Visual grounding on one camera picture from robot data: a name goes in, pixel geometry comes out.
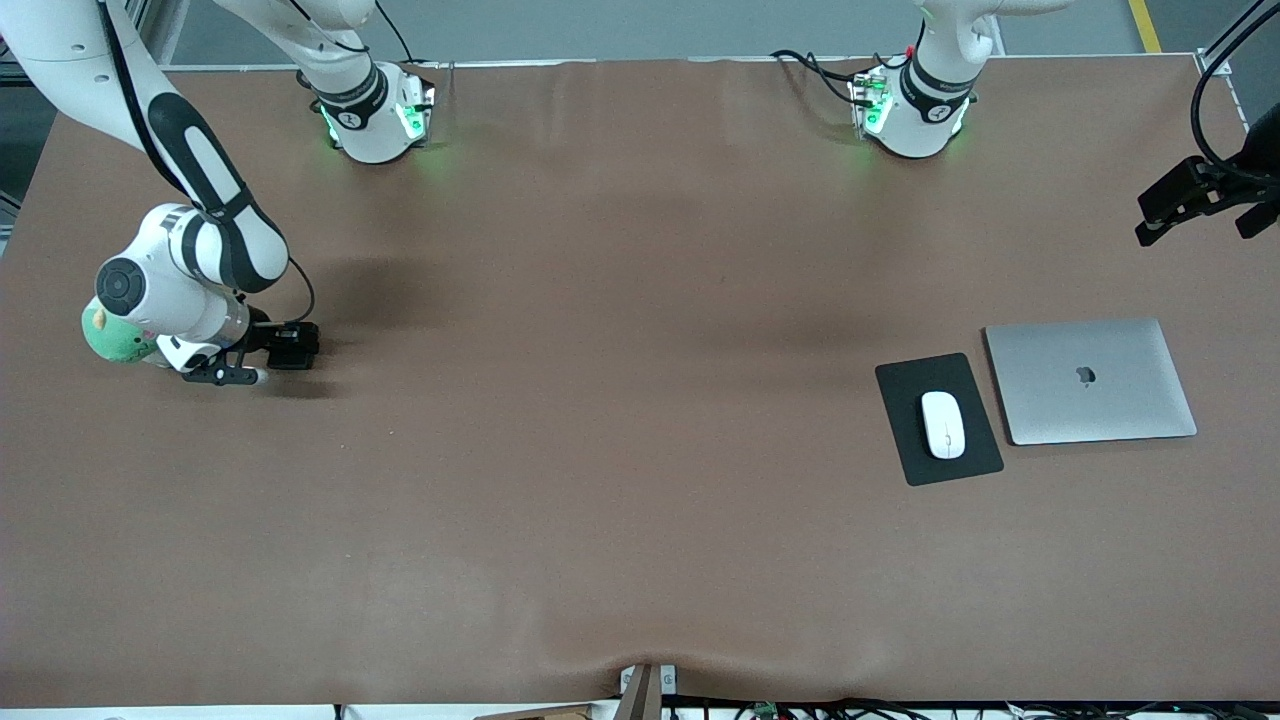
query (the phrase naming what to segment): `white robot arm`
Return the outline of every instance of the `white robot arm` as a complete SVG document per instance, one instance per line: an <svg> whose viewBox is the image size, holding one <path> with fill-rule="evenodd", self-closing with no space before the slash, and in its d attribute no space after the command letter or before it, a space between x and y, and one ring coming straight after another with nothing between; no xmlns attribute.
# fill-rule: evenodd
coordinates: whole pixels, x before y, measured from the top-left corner
<svg viewBox="0 0 1280 720"><path fill-rule="evenodd" d="M353 159L392 160L424 138L421 113L429 108L421 105L421 81L396 65L374 64L352 31L372 0L223 4L300 63L326 115L339 118L332 131ZM205 119L156 67L116 0L0 0L0 35L59 110L145 151L193 205L165 204L143 218L129 246L99 270L101 309L154 337L188 380L265 379L238 360L228 365L228 354L237 351L243 359L268 348L273 357L279 351L269 366L310 366L319 350L315 325L301 318L270 323L243 302L243 293L266 290L284 274L291 263L284 237Z"/></svg>
<svg viewBox="0 0 1280 720"><path fill-rule="evenodd" d="M1038 15L1074 0L911 0L924 13L915 51L854 82L859 128L904 158L928 158L960 131L978 74L995 51L995 15Z"/></svg>
<svg viewBox="0 0 1280 720"><path fill-rule="evenodd" d="M387 163L426 140L434 90L392 63L374 63L353 32L374 0L215 0L301 68L334 142L361 163Z"/></svg>

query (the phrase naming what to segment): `green plush toy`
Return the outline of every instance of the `green plush toy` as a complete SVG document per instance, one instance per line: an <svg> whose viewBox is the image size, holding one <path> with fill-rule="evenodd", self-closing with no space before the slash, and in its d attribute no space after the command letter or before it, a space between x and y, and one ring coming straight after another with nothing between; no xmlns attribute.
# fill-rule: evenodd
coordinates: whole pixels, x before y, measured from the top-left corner
<svg viewBox="0 0 1280 720"><path fill-rule="evenodd" d="M93 352L111 363L137 363L159 350L155 333L108 313L96 297L81 313L81 329Z"/></svg>

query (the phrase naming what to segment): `floor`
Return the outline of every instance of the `floor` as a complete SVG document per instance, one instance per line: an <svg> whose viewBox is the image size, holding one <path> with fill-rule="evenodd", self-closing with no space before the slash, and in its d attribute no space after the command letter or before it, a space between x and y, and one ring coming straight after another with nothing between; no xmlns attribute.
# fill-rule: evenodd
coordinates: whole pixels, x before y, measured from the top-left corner
<svg viewBox="0 0 1280 720"><path fill-rule="evenodd" d="M1251 0L1146 0L1164 51L1208 44ZM919 13L906 0L474 0L426 5L383 0L410 49L442 61L547 59L643 60L765 55L780 47L818 55L900 50ZM1010 55L1144 51L1133 5L1143 0L1078 0L1042 17L1000 20ZM152 53L173 65L287 63L266 38L212 0L170 0L163 27L148 28ZM375 56L402 51L387 23L361 32ZM12 58L0 58L0 61ZM1231 59L1249 119L1280 101L1280 22ZM0 87L0 192L23 197L44 146L52 108L32 88ZM0 227L12 219L0 208Z"/></svg>

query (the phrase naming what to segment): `table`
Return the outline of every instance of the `table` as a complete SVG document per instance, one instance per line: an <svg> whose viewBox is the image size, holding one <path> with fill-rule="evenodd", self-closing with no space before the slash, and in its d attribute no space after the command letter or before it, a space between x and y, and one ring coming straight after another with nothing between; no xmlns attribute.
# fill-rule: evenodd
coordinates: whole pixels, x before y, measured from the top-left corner
<svg viewBox="0 0 1280 720"><path fill-rule="evenodd" d="M175 78L320 293L316 369L256 389L84 347L175 197L58 120L0 263L4 703L531 702L648 659L777 700L1280 696L1280 247L1132 233L1190 56L992 61L923 161L794 64L429 74L436 143L383 167L289 73ZM982 327L1140 315L1199 436L904 482L876 365L966 352L1001 428Z"/></svg>

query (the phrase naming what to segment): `black clamp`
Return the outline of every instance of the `black clamp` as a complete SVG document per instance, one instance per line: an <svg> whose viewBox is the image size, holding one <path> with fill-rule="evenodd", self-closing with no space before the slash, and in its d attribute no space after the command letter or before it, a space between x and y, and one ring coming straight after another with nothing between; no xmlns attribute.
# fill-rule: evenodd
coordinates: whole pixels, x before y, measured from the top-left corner
<svg viewBox="0 0 1280 720"><path fill-rule="evenodd" d="M1238 158L1228 161L1239 164ZM1256 184L1199 155L1185 158L1138 196L1144 219L1134 228L1138 245L1151 247L1187 220L1248 204L1253 208L1235 219L1235 229L1245 240L1270 228L1280 218L1280 187Z"/></svg>
<svg viewBox="0 0 1280 720"><path fill-rule="evenodd" d="M261 374L246 368L244 355L266 350L266 366L271 370L310 370L320 354L320 327L315 323L271 323L257 307L250 307L253 318L250 331L239 342L183 373L188 383L223 386L251 386L261 382ZM228 361L230 355L234 361Z"/></svg>

